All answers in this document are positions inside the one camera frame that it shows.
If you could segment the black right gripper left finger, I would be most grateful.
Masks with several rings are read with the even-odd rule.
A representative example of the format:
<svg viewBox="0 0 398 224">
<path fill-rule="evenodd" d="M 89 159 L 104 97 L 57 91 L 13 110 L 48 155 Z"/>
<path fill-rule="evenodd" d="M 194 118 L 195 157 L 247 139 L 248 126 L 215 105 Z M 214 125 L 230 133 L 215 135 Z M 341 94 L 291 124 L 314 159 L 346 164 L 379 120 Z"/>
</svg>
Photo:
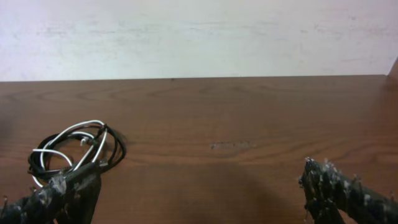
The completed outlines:
<svg viewBox="0 0 398 224">
<path fill-rule="evenodd" d="M 61 171 L 41 189 L 1 208 L 1 223 L 91 223 L 101 190 L 101 167 Z"/>
</svg>

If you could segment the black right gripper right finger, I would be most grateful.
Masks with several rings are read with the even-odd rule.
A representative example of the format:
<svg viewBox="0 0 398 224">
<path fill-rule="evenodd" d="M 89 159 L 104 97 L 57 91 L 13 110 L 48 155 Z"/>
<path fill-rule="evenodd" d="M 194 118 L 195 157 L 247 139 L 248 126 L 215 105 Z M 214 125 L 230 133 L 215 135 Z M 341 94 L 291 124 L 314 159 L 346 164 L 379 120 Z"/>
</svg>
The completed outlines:
<svg viewBox="0 0 398 224">
<path fill-rule="evenodd" d="M 357 176 L 348 178 L 331 162 L 306 157 L 298 184 L 314 223 L 344 223 L 344 212 L 356 223 L 397 224 L 397 201 L 365 187 Z"/>
</svg>

